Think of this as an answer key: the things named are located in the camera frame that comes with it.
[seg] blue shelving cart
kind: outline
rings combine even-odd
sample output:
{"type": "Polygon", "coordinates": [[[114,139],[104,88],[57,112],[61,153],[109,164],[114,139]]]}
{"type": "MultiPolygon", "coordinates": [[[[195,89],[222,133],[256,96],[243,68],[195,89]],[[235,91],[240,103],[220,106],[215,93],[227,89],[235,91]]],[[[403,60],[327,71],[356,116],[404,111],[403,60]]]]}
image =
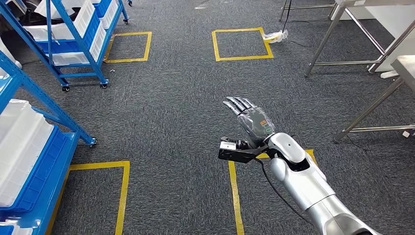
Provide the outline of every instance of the blue shelving cart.
{"type": "Polygon", "coordinates": [[[96,139],[80,127],[1,51],[0,67],[9,74],[0,78],[0,113],[3,112],[17,89],[21,87],[48,109],[44,111],[32,107],[36,112],[71,130],[71,132],[62,133],[55,126],[23,187],[22,191],[27,191],[27,194],[18,196],[20,199],[17,205],[18,211],[0,211],[0,221],[14,220],[21,228],[33,228],[33,235],[43,235],[47,230],[78,140],[82,139],[86,144],[93,146],[96,144],[96,139]]]}
{"type": "MultiPolygon", "coordinates": [[[[10,25],[14,28],[14,30],[24,39],[24,41],[30,46],[30,48],[35,51],[37,56],[40,58],[40,60],[48,67],[48,69],[52,72],[52,74],[58,79],[58,81],[62,85],[62,90],[65,92],[68,92],[70,90],[69,88],[69,82],[67,81],[67,78],[77,78],[77,77],[84,77],[84,76],[97,76],[99,79],[100,87],[101,88],[107,88],[108,86],[108,79],[104,77],[101,71],[101,65],[102,60],[105,55],[106,48],[108,46],[108,43],[111,39],[111,36],[114,32],[116,23],[121,15],[123,14],[123,21],[128,24],[128,16],[125,11],[124,5],[122,3],[122,0],[118,1],[118,9],[115,13],[115,16],[111,22],[111,25],[108,29],[106,29],[106,34],[104,38],[104,43],[102,46],[102,49],[99,53],[97,61],[94,60],[93,56],[91,55],[89,51],[89,47],[87,46],[87,43],[82,40],[81,36],[79,35],[78,31],[76,30],[72,20],[68,16],[68,14],[65,11],[64,6],[61,3],[61,0],[47,0],[46,2],[46,20],[47,20],[47,32],[48,32],[48,50],[51,52],[51,47],[54,43],[52,39],[52,33],[51,33],[51,16],[50,16],[50,1],[54,4],[56,7],[56,10],[61,15],[64,23],[67,25],[68,29],[70,30],[71,34],[74,37],[74,40],[77,43],[77,46],[80,48],[80,51],[84,53],[88,60],[88,64],[70,64],[70,65],[62,65],[57,66],[53,62],[53,54],[49,53],[49,57],[45,55],[44,50],[36,43],[36,41],[33,39],[33,37],[22,27],[22,25],[19,23],[19,21],[16,19],[16,17],[13,16],[10,9],[7,7],[7,5],[0,1],[0,13],[1,15],[10,23],[10,25]],[[93,72],[84,72],[84,73],[62,73],[61,68],[65,67],[91,67],[93,72]]],[[[132,0],[128,0],[129,6],[132,5],[132,0]]]]}

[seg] yellow floor marking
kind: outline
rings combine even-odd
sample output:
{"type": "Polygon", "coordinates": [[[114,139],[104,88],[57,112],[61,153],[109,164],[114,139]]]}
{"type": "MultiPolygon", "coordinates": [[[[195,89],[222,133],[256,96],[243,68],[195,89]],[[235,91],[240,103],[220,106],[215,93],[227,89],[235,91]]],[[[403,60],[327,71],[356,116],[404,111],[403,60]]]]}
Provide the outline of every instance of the yellow floor marking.
{"type": "Polygon", "coordinates": [[[47,225],[47,229],[46,229],[46,232],[45,232],[46,235],[49,235],[52,232],[52,227],[53,227],[53,224],[55,223],[56,214],[58,213],[59,206],[61,205],[61,199],[62,199],[62,195],[64,194],[64,191],[65,191],[65,185],[66,185],[66,181],[68,180],[69,172],[70,172],[70,170],[68,170],[66,172],[66,176],[65,176],[64,182],[62,184],[61,191],[59,192],[59,196],[56,200],[55,207],[53,208],[52,215],[50,216],[49,224],[47,225]]]}
{"type": "MultiPolygon", "coordinates": [[[[314,151],[313,149],[305,149],[305,151],[310,155],[313,161],[317,164],[316,159],[314,158],[314,151]]],[[[257,156],[258,159],[269,158],[267,154],[263,153],[257,156]]],[[[231,187],[232,187],[232,197],[233,197],[233,212],[235,214],[235,224],[236,224],[236,235],[244,235],[244,225],[242,222],[242,215],[241,215],[241,205],[239,202],[239,191],[238,185],[236,183],[236,169],[235,169],[235,162],[228,161],[229,165],[229,177],[231,180],[231,187]]]]}
{"type": "Polygon", "coordinates": [[[264,29],[262,27],[258,27],[258,28],[217,29],[217,30],[212,31],[213,51],[215,52],[216,61],[270,59],[270,58],[274,57],[274,55],[272,54],[269,43],[266,43],[265,41],[264,41],[264,46],[265,46],[265,49],[267,50],[266,55],[235,56],[235,57],[220,57],[219,56],[219,48],[218,48],[218,41],[217,41],[217,38],[216,38],[216,33],[247,32],[247,31],[259,31],[261,36],[264,35],[264,29]]]}
{"type": "MultiPolygon", "coordinates": [[[[314,163],[317,165],[316,158],[314,157],[314,149],[305,149],[305,152],[308,153],[308,155],[310,155],[311,159],[313,159],[314,163]]],[[[269,156],[266,153],[262,153],[256,158],[264,159],[269,158],[269,156]]]]}
{"type": "Polygon", "coordinates": [[[113,167],[123,168],[121,194],[120,194],[120,199],[119,199],[118,215],[117,215],[117,221],[116,221],[116,226],[115,226],[115,235],[122,235],[122,229],[124,226],[125,206],[127,202],[128,181],[130,178],[130,161],[70,165],[45,234],[49,235],[50,232],[52,231],[53,223],[55,222],[56,214],[58,212],[59,205],[62,199],[62,195],[65,190],[66,181],[68,179],[68,175],[71,170],[90,170],[90,169],[113,168],[113,167]]]}
{"type": "Polygon", "coordinates": [[[244,225],[242,224],[241,207],[239,203],[238,185],[236,184],[235,163],[228,161],[229,177],[231,179],[232,195],[233,195],[233,212],[235,213],[236,234],[244,235],[244,225]]]}
{"type": "Polygon", "coordinates": [[[111,36],[110,42],[108,43],[107,50],[105,52],[104,56],[104,62],[105,63],[123,63],[123,62],[139,62],[139,61],[147,61],[148,55],[150,53],[150,44],[151,44],[151,37],[153,33],[150,31],[147,32],[130,32],[130,33],[115,33],[111,36]],[[135,36],[135,35],[147,35],[147,42],[145,43],[145,49],[144,49],[144,56],[142,58],[130,58],[130,59],[109,59],[111,48],[114,43],[115,37],[120,36],[135,36]]]}

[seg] gray robot hand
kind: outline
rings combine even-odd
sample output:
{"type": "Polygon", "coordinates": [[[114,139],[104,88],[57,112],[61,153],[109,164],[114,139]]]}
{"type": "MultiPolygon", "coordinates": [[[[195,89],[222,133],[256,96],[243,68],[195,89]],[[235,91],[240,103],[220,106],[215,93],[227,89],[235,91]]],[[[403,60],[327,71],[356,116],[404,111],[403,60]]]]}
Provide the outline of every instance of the gray robot hand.
{"type": "Polygon", "coordinates": [[[252,104],[249,100],[240,97],[226,97],[223,103],[238,117],[238,122],[247,133],[251,148],[257,148],[264,140],[275,132],[275,126],[265,112],[252,104]]]}

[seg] robot finger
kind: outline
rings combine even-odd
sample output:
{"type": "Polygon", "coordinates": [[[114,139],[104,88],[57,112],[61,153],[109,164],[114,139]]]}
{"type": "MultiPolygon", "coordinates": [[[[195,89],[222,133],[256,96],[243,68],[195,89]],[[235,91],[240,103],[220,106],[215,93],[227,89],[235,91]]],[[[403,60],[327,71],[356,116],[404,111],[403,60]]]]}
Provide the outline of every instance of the robot finger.
{"type": "Polygon", "coordinates": [[[237,110],[229,101],[222,101],[228,108],[230,108],[236,115],[241,114],[239,110],[237,110]]]}
{"type": "Polygon", "coordinates": [[[245,106],[245,109],[250,108],[249,104],[245,102],[241,97],[235,97],[236,100],[238,100],[241,104],[245,106]]]}
{"type": "Polygon", "coordinates": [[[244,98],[244,101],[246,101],[251,107],[255,108],[256,105],[252,104],[248,99],[244,98]]]}
{"type": "Polygon", "coordinates": [[[239,103],[235,98],[233,98],[232,96],[227,96],[226,99],[230,100],[236,107],[237,109],[239,109],[239,111],[244,111],[246,108],[244,106],[242,106],[241,103],[239,103]]]}

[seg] stainless steel table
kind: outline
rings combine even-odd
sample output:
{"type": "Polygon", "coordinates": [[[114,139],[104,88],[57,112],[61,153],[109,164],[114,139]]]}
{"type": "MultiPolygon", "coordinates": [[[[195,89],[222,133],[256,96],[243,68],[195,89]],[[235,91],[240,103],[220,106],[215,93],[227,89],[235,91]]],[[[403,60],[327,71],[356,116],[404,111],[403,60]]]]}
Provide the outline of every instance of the stainless steel table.
{"type": "Polygon", "coordinates": [[[299,9],[315,9],[315,8],[331,8],[330,14],[328,14],[328,18],[331,18],[331,15],[334,13],[334,9],[336,8],[337,4],[322,4],[322,5],[308,5],[308,6],[288,6],[287,7],[288,0],[284,1],[284,5],[281,8],[281,13],[279,15],[279,21],[282,20],[282,16],[284,15],[284,11],[286,10],[299,10],[299,9]]]}
{"type": "Polygon", "coordinates": [[[308,77],[311,70],[314,66],[334,66],[334,65],[371,65],[369,68],[370,73],[374,73],[374,71],[382,64],[386,58],[395,50],[399,44],[410,34],[410,32],[415,28],[415,20],[409,25],[409,27],[400,35],[400,37],[395,40],[387,49],[383,49],[382,46],[374,39],[374,37],[368,32],[368,30],[360,23],[356,17],[348,10],[350,7],[363,7],[363,6],[389,6],[389,5],[408,5],[408,4],[415,4],[415,0],[336,0],[336,4],[338,5],[338,9],[335,10],[333,16],[333,22],[331,23],[330,27],[328,28],[322,42],[320,43],[317,52],[314,54],[311,62],[308,64],[308,68],[306,69],[304,75],[308,77]],[[340,17],[343,13],[346,12],[351,19],[359,26],[359,28],[363,31],[363,33],[369,38],[369,40],[373,43],[376,49],[380,52],[380,56],[376,60],[362,60],[362,61],[340,61],[340,62],[316,62],[318,57],[320,56],[324,45],[326,44],[328,38],[331,35],[334,27],[339,22],[340,17]]]}
{"type": "Polygon", "coordinates": [[[399,77],[381,93],[377,99],[371,103],[359,116],[357,116],[349,126],[341,131],[334,138],[335,142],[340,140],[348,133],[354,132],[370,132],[370,131],[392,131],[392,130],[409,130],[415,129],[415,125],[406,126],[381,126],[381,127],[366,127],[355,128],[363,119],[365,119],[377,106],[379,106],[386,98],[388,98],[400,85],[405,83],[415,93],[415,55],[398,56],[393,62],[392,67],[399,74],[399,77]]]}

